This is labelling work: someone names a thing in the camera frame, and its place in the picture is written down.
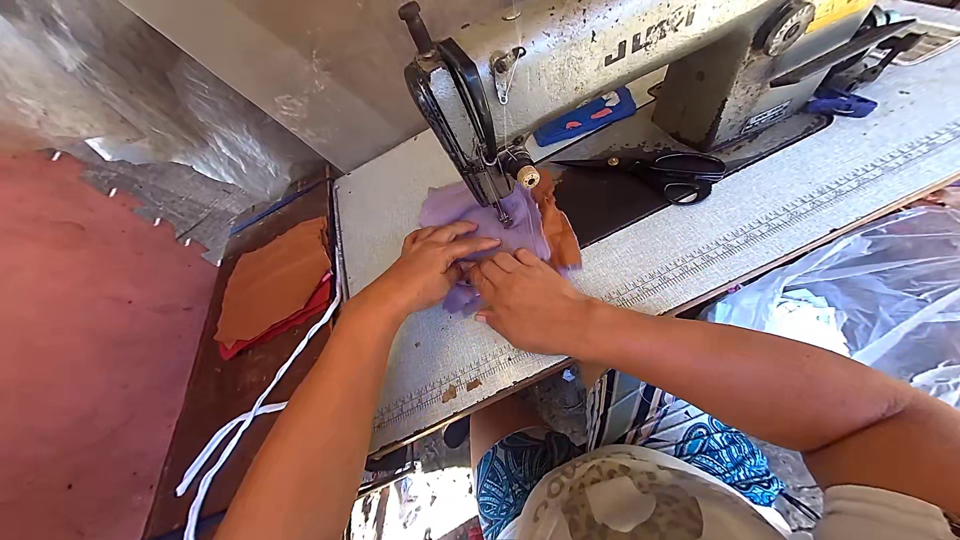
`white shirt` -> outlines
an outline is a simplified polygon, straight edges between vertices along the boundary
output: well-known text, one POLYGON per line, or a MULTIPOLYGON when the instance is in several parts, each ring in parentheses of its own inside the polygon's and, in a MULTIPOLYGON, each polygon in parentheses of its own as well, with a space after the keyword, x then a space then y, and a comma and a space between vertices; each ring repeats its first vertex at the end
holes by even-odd
MULTIPOLYGON (((817 540, 954 540, 940 508, 872 487, 824 494, 817 540)), ((789 527, 719 479, 676 457, 610 445, 547 473, 502 540, 783 540, 789 527)))

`hand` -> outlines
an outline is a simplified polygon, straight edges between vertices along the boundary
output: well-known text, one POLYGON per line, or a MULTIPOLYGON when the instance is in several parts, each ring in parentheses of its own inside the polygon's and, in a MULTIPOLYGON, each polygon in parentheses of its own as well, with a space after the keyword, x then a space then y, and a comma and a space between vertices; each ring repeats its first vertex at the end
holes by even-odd
POLYGON ((438 304, 463 276, 460 266, 453 264, 456 259, 500 245, 496 238, 458 238, 476 228, 456 221, 407 234, 400 258, 362 293, 402 317, 438 304))
POLYGON ((470 279, 489 305, 476 319, 531 353, 575 355, 599 303, 522 248, 473 266, 470 279))

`white elastic cord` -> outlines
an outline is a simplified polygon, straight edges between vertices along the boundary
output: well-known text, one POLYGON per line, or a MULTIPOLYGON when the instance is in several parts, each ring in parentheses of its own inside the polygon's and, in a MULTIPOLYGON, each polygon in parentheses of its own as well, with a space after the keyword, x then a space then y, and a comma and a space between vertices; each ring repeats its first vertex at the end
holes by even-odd
POLYGON ((333 302, 330 304, 330 307, 326 309, 324 317, 317 324, 313 325, 312 328, 306 333, 306 336, 303 337, 303 340, 294 349, 294 352, 287 358, 287 361, 280 366, 280 369, 276 370, 276 375, 274 379, 270 381, 270 384, 267 386, 267 389, 260 394, 260 397, 256 399, 256 402, 253 404, 250 412, 247 413, 243 419, 243 423, 240 424, 240 429, 237 430, 236 434, 233 435, 233 438, 227 443, 227 446, 224 448, 224 451, 220 454, 220 457, 217 458, 217 462, 213 464, 213 467, 206 472, 203 478, 200 479, 200 486, 197 488, 197 496, 193 498, 193 503, 190 504, 190 511, 187 512, 186 516, 186 526, 183 531, 184 540, 196 540, 197 539, 197 522, 200 521, 200 508, 204 505, 204 498, 206 497, 206 492, 210 489, 210 483, 213 481, 213 477, 216 476, 217 472, 220 471, 220 468, 224 466, 224 463, 227 461, 227 458, 230 456, 230 453, 233 452, 233 449, 236 447, 237 442, 240 441, 240 437, 243 436, 243 432, 247 430, 253 418, 256 417, 260 407, 263 406, 263 401, 267 399, 267 395, 273 391, 276 384, 280 381, 280 378, 287 372, 287 369, 290 367, 290 364, 294 362, 297 356, 306 348, 307 343, 310 342, 310 338, 313 337, 313 334, 326 324, 330 320, 330 317, 333 316, 333 310, 337 308, 340 304, 340 299, 342 298, 342 266, 340 264, 339 254, 337 253, 337 248, 333 248, 333 259, 337 263, 338 272, 334 275, 333 286, 336 287, 337 293, 333 297, 333 302))
MULTIPOLYGON (((287 402, 280 402, 278 404, 269 404, 264 405, 256 410, 255 416, 260 416, 261 414, 268 414, 271 412, 277 412, 278 410, 283 410, 287 406, 287 402)), ((197 476, 197 473, 204 467, 206 461, 210 459, 210 456, 213 454, 214 450, 217 450, 217 447, 220 446, 220 443, 224 442, 224 439, 227 438, 227 435, 233 431, 233 428, 237 427, 237 424, 247 420, 247 417, 250 416, 249 412, 245 412, 240 416, 237 416, 233 420, 230 420, 225 426, 220 428, 219 431, 213 434, 213 437, 210 438, 210 442, 206 443, 204 449, 200 452, 200 455, 193 460, 193 463, 187 467, 185 473, 183 473, 183 479, 180 481, 180 485, 177 486, 175 493, 177 497, 182 496, 186 493, 187 489, 190 489, 190 484, 193 483, 193 479, 197 476)))

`sewing machine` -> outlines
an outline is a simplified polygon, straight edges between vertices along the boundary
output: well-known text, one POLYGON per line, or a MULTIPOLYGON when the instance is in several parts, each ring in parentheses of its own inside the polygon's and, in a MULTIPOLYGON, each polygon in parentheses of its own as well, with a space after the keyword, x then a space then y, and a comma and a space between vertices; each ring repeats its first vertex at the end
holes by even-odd
POLYGON ((653 122, 701 152, 729 147, 800 111, 834 65, 910 22, 880 26, 873 7, 530 0, 440 41, 416 2, 399 15, 418 50, 404 72, 414 101, 477 202, 509 226, 498 202, 515 181, 539 181, 528 151, 538 126, 669 64, 653 122))

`black scissors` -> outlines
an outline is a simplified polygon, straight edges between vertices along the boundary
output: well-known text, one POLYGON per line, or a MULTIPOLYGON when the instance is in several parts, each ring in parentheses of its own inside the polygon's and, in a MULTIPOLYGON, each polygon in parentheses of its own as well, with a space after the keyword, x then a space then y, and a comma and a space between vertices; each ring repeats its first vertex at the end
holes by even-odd
POLYGON ((696 152, 670 152, 653 160, 611 157, 553 162, 568 167, 625 172, 658 190, 671 204, 682 206, 695 205, 706 199, 713 185, 727 175, 727 165, 722 160, 696 152))

